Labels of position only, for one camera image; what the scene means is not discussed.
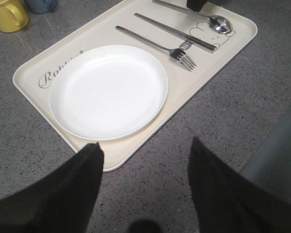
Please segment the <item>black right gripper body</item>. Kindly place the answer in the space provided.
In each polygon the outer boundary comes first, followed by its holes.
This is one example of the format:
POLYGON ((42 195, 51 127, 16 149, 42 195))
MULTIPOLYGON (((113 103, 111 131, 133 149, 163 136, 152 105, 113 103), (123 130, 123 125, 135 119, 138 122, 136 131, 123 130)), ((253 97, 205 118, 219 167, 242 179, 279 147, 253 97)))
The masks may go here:
POLYGON ((207 0, 187 0, 186 7, 194 12, 200 12, 207 0))

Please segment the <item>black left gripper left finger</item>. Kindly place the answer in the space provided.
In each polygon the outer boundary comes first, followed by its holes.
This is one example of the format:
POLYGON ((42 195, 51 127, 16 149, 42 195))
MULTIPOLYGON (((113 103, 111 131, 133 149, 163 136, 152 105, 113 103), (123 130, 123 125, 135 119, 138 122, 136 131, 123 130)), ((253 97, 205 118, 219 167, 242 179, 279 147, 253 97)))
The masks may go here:
POLYGON ((84 233, 104 165, 98 143, 87 144, 38 182, 0 200, 0 233, 84 233))

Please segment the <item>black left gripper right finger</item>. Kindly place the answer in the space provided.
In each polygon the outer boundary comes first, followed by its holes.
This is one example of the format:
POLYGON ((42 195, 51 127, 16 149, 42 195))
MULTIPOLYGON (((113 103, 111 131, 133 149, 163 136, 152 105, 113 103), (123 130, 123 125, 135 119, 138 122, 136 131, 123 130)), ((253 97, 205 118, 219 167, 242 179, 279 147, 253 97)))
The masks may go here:
POLYGON ((291 205, 242 177, 198 137, 187 173, 201 233, 291 233, 291 205))

